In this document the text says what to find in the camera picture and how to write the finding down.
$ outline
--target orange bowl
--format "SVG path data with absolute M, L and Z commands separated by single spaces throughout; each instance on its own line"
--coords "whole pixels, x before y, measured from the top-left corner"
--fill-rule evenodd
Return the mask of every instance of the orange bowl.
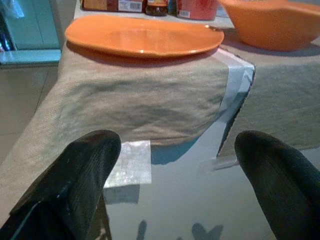
M 248 45 L 296 51 L 320 36 L 320 6 L 287 0 L 219 0 Z

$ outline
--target cabinet door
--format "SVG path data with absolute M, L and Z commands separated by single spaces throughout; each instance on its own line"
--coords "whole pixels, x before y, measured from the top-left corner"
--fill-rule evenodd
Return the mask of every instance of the cabinet door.
M 19 0 L 23 18 L 5 16 L 17 50 L 59 49 L 49 0 Z

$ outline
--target red container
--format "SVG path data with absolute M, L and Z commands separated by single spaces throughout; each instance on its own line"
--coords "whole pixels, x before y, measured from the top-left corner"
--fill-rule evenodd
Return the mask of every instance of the red container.
M 214 20 L 217 13 L 217 0 L 177 0 L 177 16 L 195 20 Z

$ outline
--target tiled floor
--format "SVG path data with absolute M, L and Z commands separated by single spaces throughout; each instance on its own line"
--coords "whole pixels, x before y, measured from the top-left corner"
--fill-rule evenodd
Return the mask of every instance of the tiled floor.
M 0 163 L 57 81 L 58 67 L 0 69 Z

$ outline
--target orange plate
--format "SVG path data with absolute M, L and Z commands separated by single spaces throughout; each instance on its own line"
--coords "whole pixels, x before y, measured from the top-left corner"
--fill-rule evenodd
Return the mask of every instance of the orange plate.
M 65 31 L 73 44 L 115 55 L 163 58 L 217 48 L 224 33 L 209 25 L 108 15 L 85 16 Z
M 320 6 L 287 0 L 218 0 L 241 40 L 275 51 L 295 51 L 320 35 Z

